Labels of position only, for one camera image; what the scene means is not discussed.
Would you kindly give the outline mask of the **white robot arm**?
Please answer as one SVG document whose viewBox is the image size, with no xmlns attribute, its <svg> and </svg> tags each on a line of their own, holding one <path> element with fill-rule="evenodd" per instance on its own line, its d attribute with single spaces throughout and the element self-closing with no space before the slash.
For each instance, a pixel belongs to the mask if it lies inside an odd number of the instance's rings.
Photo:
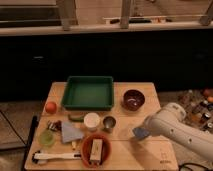
<svg viewBox="0 0 213 171">
<path fill-rule="evenodd" d="M 168 103 L 143 121 L 152 136 L 162 135 L 213 162 L 213 135 L 183 123 L 186 111 L 177 103 Z"/>
</svg>

